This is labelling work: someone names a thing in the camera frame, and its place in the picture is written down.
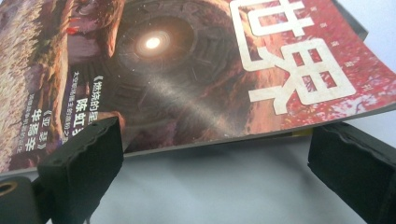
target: glowing light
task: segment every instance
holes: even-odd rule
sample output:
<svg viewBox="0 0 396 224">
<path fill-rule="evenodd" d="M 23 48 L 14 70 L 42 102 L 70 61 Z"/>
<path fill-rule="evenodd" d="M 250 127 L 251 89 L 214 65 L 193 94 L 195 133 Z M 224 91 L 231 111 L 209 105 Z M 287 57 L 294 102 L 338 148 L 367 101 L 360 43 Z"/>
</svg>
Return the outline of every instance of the glowing light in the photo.
<svg viewBox="0 0 396 224">
<path fill-rule="evenodd" d="M 146 41 L 146 48 L 148 49 L 156 49 L 160 46 L 161 40 L 158 37 L 152 37 Z"/>
</svg>

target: white background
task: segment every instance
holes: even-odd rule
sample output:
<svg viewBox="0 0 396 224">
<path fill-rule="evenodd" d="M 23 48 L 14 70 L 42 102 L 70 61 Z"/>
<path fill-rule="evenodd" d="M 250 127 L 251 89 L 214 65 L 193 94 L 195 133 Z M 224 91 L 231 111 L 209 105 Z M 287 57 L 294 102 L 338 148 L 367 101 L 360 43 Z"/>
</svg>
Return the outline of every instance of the white background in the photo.
<svg viewBox="0 0 396 224">
<path fill-rule="evenodd" d="M 339 2 L 396 71 L 396 1 Z M 349 123 L 396 147 L 395 111 Z M 253 140 L 126 159 L 92 223 L 364 223 L 306 166 L 309 141 Z"/>
</svg>

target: magazine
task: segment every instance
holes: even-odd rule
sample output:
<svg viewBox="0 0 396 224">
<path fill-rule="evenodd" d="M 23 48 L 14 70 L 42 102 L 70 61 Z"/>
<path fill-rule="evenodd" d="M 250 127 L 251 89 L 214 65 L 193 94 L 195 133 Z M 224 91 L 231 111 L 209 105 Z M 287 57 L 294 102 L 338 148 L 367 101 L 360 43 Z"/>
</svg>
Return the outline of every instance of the magazine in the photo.
<svg viewBox="0 0 396 224">
<path fill-rule="evenodd" d="M 3 0 L 0 173 L 117 116 L 126 156 L 395 108 L 331 0 Z"/>
</svg>

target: book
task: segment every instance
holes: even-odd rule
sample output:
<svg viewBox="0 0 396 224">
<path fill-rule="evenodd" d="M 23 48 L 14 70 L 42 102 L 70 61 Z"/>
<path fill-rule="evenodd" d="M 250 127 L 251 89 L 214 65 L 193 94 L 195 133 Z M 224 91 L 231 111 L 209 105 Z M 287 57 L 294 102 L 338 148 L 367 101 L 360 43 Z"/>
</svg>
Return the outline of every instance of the book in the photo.
<svg viewBox="0 0 396 224">
<path fill-rule="evenodd" d="M 331 0 L 3 0 L 0 172 L 98 119 L 125 156 L 393 109 L 396 76 Z"/>
</svg>

